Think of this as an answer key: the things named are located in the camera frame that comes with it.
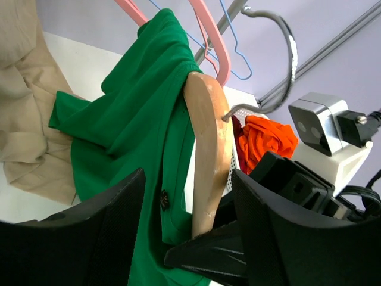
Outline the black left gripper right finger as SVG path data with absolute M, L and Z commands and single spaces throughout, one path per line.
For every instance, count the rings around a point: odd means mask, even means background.
M 232 174 L 250 285 L 379 285 L 380 220 L 352 223 L 307 210 Z

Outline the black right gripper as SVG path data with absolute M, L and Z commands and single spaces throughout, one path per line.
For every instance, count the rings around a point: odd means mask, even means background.
M 299 162 L 267 152 L 249 177 L 279 196 L 321 215 L 350 220 L 356 207 L 335 198 L 335 187 Z

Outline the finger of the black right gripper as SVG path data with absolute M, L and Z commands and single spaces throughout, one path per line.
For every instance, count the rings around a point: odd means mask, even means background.
M 200 274 L 221 285 L 249 284 L 237 221 L 169 249 L 164 264 Z

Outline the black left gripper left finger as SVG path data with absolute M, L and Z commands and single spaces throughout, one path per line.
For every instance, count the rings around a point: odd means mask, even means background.
M 2 285 L 127 285 L 145 172 L 44 220 L 1 223 Z

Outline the wooden hanger with metal hook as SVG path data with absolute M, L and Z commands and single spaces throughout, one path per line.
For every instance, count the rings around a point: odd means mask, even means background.
M 265 110 L 249 104 L 229 107 L 218 81 L 198 72 L 189 73 L 183 94 L 195 134 L 192 236 L 197 237 L 212 230 L 227 185 L 235 142 L 231 117 L 241 109 Z

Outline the green t shirt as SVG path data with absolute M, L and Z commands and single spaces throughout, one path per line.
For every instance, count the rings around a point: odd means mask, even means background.
M 146 186 L 130 285 L 208 285 L 164 265 L 169 248 L 191 238 L 184 189 L 195 136 L 183 85 L 199 67 L 182 26 L 160 10 L 104 79 L 103 96 L 85 101 L 58 92 L 49 121 L 70 135 L 74 186 L 86 201 L 138 168 Z

